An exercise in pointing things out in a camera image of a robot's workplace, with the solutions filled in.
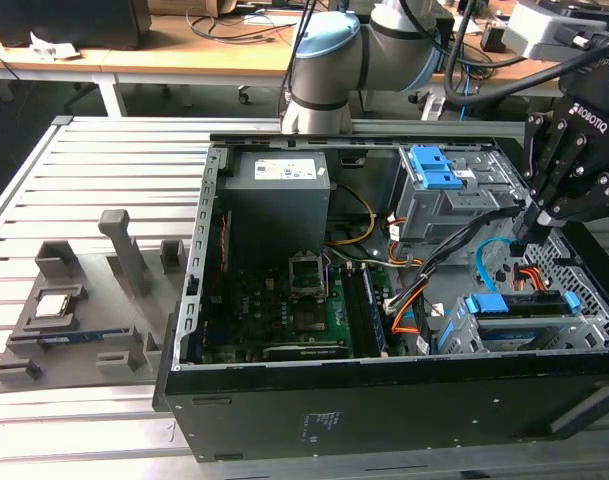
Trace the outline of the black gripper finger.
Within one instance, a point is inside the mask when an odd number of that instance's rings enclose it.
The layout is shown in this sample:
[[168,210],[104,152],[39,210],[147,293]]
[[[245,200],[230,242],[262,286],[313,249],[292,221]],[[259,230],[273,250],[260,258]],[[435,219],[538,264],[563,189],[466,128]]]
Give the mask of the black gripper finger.
[[594,180],[573,182],[545,190],[544,205],[536,217],[538,225],[561,226],[565,222],[590,222],[609,217],[609,172]]
[[555,156],[568,129],[568,120],[549,113],[530,114],[525,122],[524,153],[518,169],[528,186],[528,205],[514,226],[520,244],[541,243],[548,236],[547,208],[557,187],[553,183]]

